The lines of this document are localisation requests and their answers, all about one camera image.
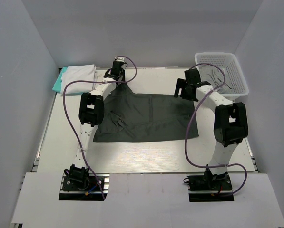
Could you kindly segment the dark grey t-shirt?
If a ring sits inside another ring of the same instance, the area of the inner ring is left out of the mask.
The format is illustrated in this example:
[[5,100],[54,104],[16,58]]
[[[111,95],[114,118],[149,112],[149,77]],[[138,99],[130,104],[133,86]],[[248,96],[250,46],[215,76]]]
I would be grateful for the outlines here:
[[147,143],[198,137],[190,122],[194,103],[172,95],[135,94],[126,84],[104,101],[104,118],[95,143]]

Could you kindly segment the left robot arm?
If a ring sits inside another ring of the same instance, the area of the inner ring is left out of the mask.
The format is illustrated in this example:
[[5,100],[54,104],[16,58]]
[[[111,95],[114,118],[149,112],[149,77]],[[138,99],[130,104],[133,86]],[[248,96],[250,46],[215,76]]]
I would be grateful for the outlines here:
[[82,169],[90,172],[86,153],[91,140],[93,140],[98,126],[104,118],[104,100],[125,81],[125,69],[127,63],[125,58],[115,57],[112,68],[107,70],[103,76],[103,82],[92,91],[81,95],[78,118],[80,121],[80,131],[78,137],[78,150],[74,159],[74,164],[70,168],[70,175],[75,169]]

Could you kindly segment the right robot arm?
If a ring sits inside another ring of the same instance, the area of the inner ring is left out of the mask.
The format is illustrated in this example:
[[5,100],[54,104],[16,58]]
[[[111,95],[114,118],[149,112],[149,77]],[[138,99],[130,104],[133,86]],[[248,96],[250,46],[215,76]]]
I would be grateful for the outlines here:
[[248,136],[246,106],[225,98],[209,82],[202,82],[196,68],[184,73],[185,79],[177,80],[174,97],[205,104],[215,114],[213,132],[216,145],[212,159],[206,166],[211,173],[204,177],[205,185],[214,190],[226,176],[234,150]]

